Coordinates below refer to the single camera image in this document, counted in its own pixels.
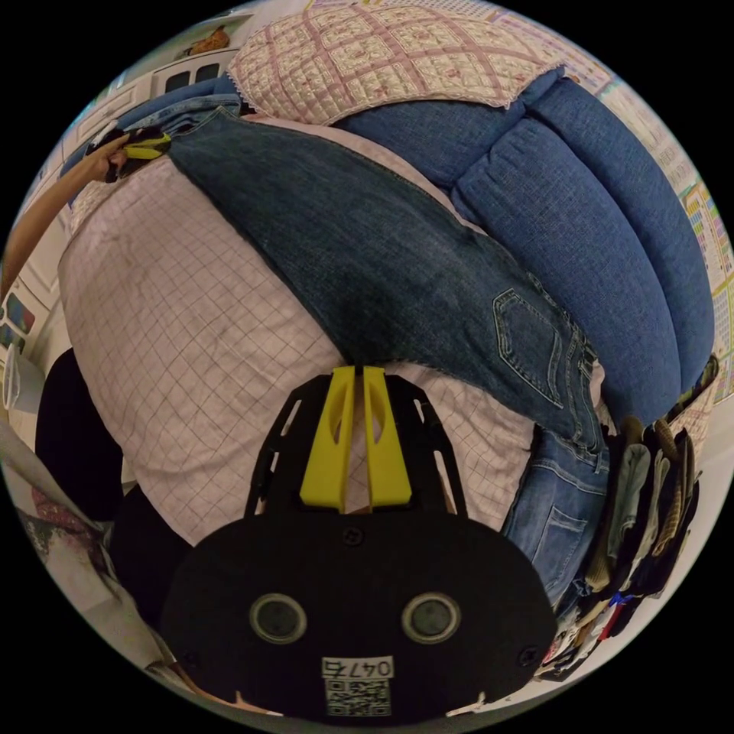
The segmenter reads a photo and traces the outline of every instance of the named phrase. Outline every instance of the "blue upholstered couch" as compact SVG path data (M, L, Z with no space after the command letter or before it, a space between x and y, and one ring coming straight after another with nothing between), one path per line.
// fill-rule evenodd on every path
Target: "blue upholstered couch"
M146 102L120 126L235 94L224 76ZM684 209L644 146L562 69L508 110L405 102L336 126L401 155L540 279L598 352L615 421L651 423L700 377L713 304Z

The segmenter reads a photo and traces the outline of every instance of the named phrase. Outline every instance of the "pile of clothes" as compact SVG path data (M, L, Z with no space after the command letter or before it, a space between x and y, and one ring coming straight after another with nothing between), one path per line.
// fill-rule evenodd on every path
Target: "pile of clothes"
M699 497L693 441L670 424L627 419L607 435L609 491L589 553L557 604L558 634L538 677L566 680L643 599L659 597L683 550Z

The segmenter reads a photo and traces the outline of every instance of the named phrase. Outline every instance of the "screw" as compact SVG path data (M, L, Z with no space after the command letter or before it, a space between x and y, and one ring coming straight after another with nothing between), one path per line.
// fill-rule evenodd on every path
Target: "screw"
M518 664L520 667L528 667L532 665L538 659L538 648L530 647L525 648L518 657Z
M359 545L364 539L365 534L359 528L345 528L342 533L342 540L345 545Z

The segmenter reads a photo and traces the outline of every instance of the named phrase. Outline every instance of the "jeans back pocket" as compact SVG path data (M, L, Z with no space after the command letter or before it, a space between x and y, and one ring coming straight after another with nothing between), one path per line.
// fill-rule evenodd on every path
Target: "jeans back pocket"
M555 505L550 508L532 563L552 603L568 588L578 570L582 559L575 556L587 524L587 520L572 518Z
M557 408L561 338L553 324L514 288L492 303L502 361L525 383Z

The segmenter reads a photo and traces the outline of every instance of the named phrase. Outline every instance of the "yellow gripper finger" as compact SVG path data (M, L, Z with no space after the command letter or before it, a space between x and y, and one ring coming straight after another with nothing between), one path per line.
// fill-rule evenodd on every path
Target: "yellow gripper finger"
M411 500L411 484L390 406L385 370L365 367L364 379L370 505L372 509L405 506ZM378 440L375 422L381 431Z
M333 372L300 488L300 498L307 506L344 512L352 448L354 381L354 367L337 367Z

